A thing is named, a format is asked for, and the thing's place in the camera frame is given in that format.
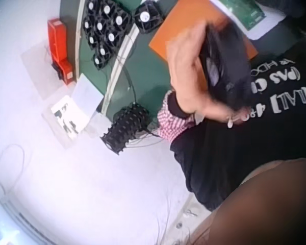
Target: red device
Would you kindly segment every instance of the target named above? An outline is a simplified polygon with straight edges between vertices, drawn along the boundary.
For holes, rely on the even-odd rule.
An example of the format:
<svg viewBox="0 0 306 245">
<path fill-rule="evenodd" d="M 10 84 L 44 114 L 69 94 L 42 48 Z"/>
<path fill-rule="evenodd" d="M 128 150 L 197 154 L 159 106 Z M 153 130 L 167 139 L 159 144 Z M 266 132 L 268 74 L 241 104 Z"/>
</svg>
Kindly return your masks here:
<svg viewBox="0 0 306 245">
<path fill-rule="evenodd" d="M 59 19 L 47 22 L 52 67 L 66 85 L 73 81 L 72 65 L 67 59 L 67 28 Z"/>
</svg>

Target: black t-shirt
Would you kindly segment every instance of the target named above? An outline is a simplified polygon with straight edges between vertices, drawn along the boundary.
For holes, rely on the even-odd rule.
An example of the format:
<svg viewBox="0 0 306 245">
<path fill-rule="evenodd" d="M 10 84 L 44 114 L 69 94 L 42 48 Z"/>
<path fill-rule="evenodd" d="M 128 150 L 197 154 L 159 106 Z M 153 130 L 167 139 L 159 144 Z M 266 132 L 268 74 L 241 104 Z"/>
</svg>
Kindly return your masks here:
<svg viewBox="0 0 306 245">
<path fill-rule="evenodd" d="M 306 42 L 251 70 L 254 93 L 246 122 L 205 119 L 171 144 L 189 191 L 215 209 L 254 169 L 306 158 Z"/>
</svg>

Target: orange board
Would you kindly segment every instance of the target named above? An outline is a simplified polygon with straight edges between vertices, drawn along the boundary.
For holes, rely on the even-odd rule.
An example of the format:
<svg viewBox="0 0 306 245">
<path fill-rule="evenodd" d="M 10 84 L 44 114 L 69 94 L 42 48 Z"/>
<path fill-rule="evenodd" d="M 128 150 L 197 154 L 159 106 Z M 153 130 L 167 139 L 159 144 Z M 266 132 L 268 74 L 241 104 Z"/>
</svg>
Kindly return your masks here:
<svg viewBox="0 0 306 245">
<path fill-rule="evenodd" d="M 228 22 L 228 17 L 209 0 L 179 0 L 154 35 L 149 47 L 167 60 L 166 42 L 203 19 L 214 23 L 220 29 Z M 252 59 L 258 52 L 251 42 L 245 39 L 247 55 Z"/>
</svg>

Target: white cable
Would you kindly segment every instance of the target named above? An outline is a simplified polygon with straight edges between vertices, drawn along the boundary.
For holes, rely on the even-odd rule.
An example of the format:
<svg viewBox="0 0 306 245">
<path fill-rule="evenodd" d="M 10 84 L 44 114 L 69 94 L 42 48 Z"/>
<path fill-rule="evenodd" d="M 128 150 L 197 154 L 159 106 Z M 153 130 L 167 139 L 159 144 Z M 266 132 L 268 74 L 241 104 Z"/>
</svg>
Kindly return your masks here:
<svg viewBox="0 0 306 245">
<path fill-rule="evenodd" d="M 3 184 L 0 182 L 0 186 L 1 186 L 1 188 L 4 190 L 5 193 L 9 193 L 9 192 L 11 192 L 11 191 L 13 190 L 13 188 L 16 186 L 17 182 L 19 181 L 19 179 L 21 178 L 21 176 L 22 176 L 22 174 L 23 174 L 23 172 L 24 172 L 25 151 L 24 151 L 24 148 L 21 147 L 21 146 L 18 145 L 18 144 L 10 144 L 10 145 L 6 146 L 6 148 L 4 148 L 3 151 L 1 152 L 1 155 L 0 155 L 0 162 L 1 162 L 2 156 L 4 155 L 4 152 L 5 152 L 7 149 L 9 149 L 10 147 L 12 147 L 12 146 L 16 146 L 16 147 L 18 147 L 18 148 L 21 149 L 21 151 L 22 151 L 22 165 L 21 165 L 21 170 L 20 170 L 20 173 L 19 173 L 18 177 L 16 178 L 16 180 L 14 181 L 14 183 L 12 184 L 11 188 L 10 188 L 8 191 L 5 190 Z"/>
</svg>

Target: person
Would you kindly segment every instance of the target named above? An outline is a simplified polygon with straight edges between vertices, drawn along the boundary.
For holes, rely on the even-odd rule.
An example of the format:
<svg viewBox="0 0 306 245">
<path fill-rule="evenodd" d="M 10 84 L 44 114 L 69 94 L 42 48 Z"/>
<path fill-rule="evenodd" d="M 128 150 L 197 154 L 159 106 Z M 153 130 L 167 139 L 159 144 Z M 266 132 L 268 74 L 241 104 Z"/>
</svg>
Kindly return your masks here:
<svg viewBox="0 0 306 245">
<path fill-rule="evenodd" d="M 172 90 L 158 113 L 158 134 L 170 141 L 188 190 L 213 211 L 262 165 L 306 158 L 306 41 L 254 67 L 252 107 L 233 111 L 199 78 L 206 25 L 167 45 Z M 204 120 L 196 124 L 194 114 Z M 240 119 L 228 128 L 229 118 Z"/>
<path fill-rule="evenodd" d="M 306 159 L 273 162 L 256 174 L 183 244 L 306 244 Z"/>
</svg>

